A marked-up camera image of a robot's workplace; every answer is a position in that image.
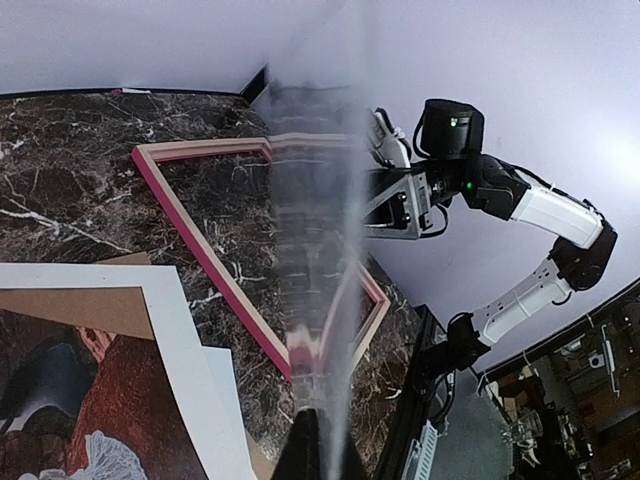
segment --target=white paper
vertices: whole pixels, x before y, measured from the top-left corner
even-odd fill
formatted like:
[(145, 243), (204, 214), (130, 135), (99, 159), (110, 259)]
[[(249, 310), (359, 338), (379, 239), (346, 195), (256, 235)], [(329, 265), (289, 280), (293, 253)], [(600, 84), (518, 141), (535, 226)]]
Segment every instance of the white paper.
[(238, 387), (233, 373), (231, 350), (217, 347), (202, 347), (202, 350), (209, 364), (213, 383), (219, 389), (218, 392), (224, 405), (225, 414), (231, 423), (233, 441), (237, 442), (238, 448), (243, 451), (243, 454), (246, 452), (246, 460), (250, 463), (251, 458), (249, 457), (249, 447), (247, 446), (247, 437), (242, 420)]

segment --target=dark marble surface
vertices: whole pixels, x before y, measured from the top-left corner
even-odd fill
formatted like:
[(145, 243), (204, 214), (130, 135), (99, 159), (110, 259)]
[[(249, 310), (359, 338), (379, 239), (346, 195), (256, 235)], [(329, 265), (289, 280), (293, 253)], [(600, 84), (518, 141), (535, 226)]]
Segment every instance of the dark marble surface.
[[(241, 99), (73, 95), (0, 101), (0, 261), (95, 262), (146, 250), (176, 265), (203, 344), (232, 349), (245, 425), (267, 456), (288, 431), (290, 386), (217, 293), (164, 215), (130, 154), (140, 143), (265, 134)], [(257, 156), (163, 165), (219, 258), (277, 328), (268, 166)], [(351, 417), (371, 469), (403, 383), (417, 317), (373, 261), (392, 300), (354, 374)]]

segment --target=wooden picture frame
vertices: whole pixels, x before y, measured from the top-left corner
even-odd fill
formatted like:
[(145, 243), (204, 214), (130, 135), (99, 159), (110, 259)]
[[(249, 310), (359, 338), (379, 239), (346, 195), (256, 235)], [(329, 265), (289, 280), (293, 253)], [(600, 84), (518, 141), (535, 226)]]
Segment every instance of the wooden picture frame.
[[(307, 145), (313, 145), (316, 144), (316, 142), (322, 145), (327, 142), (344, 144), (344, 137), (335, 135), (281, 135), (277, 137), (276, 142), (279, 146), (286, 145), (290, 141), (294, 143), (300, 141), (301, 137)], [(178, 233), (198, 263), (202, 266), (207, 276), (225, 298), (234, 313), (238, 315), (240, 321), (242, 321), (249, 330), (260, 347), (282, 374), (290, 380), (291, 366), (289, 363), (289, 354), (284, 342), (277, 337), (273, 329), (267, 324), (233, 276), (216, 256), (213, 248), (211, 248), (202, 232), (193, 222), (157, 165), (162, 162), (188, 158), (236, 155), (241, 153), (258, 153), (262, 155), (265, 160), (271, 162), (272, 143), (266, 138), (229, 138), (152, 143), (136, 146), (131, 156), (149, 185), (149, 188), (173, 223), (173, 226), (178, 230)], [(351, 362), (352, 368), (355, 368), (364, 355), (365, 350), (380, 326), (391, 303), (384, 291), (363, 265), (360, 265), (358, 268), (358, 276), (364, 291), (373, 301), (374, 307), (356, 335)]]

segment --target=white lace pattern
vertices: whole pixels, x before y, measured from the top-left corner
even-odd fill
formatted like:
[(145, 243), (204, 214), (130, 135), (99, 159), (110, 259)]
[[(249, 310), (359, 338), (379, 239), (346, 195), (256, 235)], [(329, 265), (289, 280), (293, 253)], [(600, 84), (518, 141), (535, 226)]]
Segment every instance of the white lace pattern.
[(86, 435), (89, 463), (68, 476), (62, 470), (44, 470), (36, 477), (30, 473), (18, 480), (147, 480), (137, 455), (124, 443), (97, 430)]

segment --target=white wall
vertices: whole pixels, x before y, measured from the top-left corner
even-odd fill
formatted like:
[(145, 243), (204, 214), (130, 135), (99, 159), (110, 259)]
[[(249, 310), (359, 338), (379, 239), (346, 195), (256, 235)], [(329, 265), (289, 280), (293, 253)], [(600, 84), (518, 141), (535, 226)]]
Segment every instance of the white wall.
[(0, 94), (239, 92), (322, 0), (0, 0)]
[[(640, 276), (640, 3), (632, 0), (380, 0), (377, 105), (409, 133), (430, 97), (485, 114), (485, 151), (528, 167), (610, 220), (619, 240), (602, 281), (504, 337), (480, 368), (521, 351)], [(447, 234), (371, 250), (414, 304), (441, 321), (514, 286), (553, 236), (467, 210)]]

